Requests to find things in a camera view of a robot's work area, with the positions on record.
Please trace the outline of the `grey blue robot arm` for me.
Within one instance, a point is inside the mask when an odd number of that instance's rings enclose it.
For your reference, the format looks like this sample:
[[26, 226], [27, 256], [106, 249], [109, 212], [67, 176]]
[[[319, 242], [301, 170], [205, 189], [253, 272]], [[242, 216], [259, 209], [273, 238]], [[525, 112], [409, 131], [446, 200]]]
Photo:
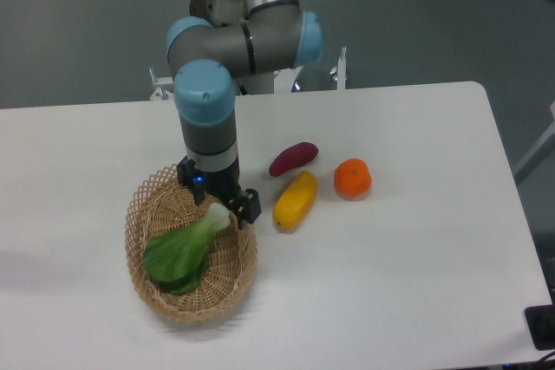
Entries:
[[241, 81], [317, 61], [323, 33], [298, 0], [206, 0], [166, 35], [186, 156], [178, 181], [197, 203], [214, 196], [240, 225], [260, 215], [258, 193], [239, 184], [235, 98]]

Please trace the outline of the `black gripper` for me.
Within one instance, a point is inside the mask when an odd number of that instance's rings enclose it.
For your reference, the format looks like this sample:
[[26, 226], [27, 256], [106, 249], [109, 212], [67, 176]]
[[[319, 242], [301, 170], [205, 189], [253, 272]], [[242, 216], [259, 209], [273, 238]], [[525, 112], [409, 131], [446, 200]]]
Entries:
[[219, 200], [234, 212], [241, 230], [254, 224], [261, 214], [258, 192], [252, 188], [241, 191], [238, 158], [223, 170], [208, 172], [198, 169], [196, 161], [185, 156], [177, 164], [177, 179], [193, 195], [196, 205], [201, 205], [207, 195]]

